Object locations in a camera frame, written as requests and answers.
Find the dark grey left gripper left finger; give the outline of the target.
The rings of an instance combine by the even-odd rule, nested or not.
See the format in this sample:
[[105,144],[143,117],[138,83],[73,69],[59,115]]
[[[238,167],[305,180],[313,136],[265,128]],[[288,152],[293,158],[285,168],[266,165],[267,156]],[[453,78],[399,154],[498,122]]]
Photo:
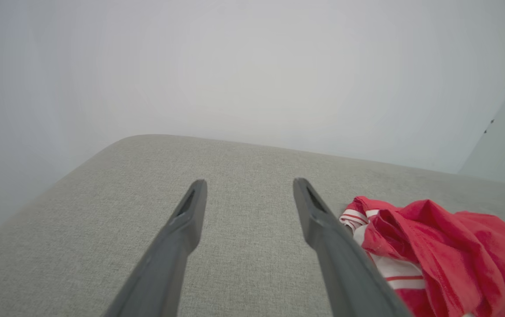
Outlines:
[[189,255],[198,246],[208,184],[194,181],[105,311],[106,317],[177,315]]

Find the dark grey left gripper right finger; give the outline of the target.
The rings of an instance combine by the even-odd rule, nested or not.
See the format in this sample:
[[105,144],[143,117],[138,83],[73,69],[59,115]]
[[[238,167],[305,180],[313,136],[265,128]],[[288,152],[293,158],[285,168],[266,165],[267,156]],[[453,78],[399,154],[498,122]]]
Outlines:
[[293,180],[306,243],[316,252],[335,317],[410,317],[412,313],[380,275],[353,232],[331,213],[305,178]]

